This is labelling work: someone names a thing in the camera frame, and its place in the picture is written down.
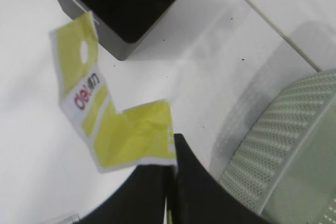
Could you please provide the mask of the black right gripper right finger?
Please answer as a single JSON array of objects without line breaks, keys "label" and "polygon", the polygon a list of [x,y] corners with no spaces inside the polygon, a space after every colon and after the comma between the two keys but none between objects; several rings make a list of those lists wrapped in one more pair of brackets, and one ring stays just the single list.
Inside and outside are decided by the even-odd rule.
[{"label": "black right gripper right finger", "polygon": [[196,158],[186,139],[174,135],[177,154],[174,223],[267,223],[230,196]]}]

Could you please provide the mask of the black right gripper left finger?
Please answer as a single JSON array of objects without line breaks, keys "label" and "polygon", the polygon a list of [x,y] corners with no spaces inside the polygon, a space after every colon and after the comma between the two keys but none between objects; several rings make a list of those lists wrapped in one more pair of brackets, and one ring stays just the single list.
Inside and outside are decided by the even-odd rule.
[{"label": "black right gripper left finger", "polygon": [[80,223],[163,223],[171,166],[141,165]]}]

